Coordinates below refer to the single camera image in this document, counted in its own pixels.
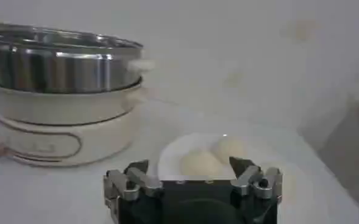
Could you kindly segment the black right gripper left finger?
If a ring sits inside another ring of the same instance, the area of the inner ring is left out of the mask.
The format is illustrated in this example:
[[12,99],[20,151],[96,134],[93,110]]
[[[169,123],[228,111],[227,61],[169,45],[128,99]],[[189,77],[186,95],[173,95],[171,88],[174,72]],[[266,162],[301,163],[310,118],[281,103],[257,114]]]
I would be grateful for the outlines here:
[[104,175],[104,198],[122,198],[135,201],[143,193],[148,197],[158,197],[163,192],[163,182],[147,174],[147,159],[130,163],[123,171],[108,170]]

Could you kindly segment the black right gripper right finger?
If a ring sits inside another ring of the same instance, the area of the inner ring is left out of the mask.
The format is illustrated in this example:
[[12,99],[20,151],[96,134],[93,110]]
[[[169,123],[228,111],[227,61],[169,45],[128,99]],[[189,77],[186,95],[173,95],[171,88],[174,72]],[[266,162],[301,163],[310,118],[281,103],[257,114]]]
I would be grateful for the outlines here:
[[230,184],[241,196],[254,194],[262,200],[282,199],[283,174],[279,168],[263,171],[252,160],[234,156],[229,157],[229,163],[236,176]]

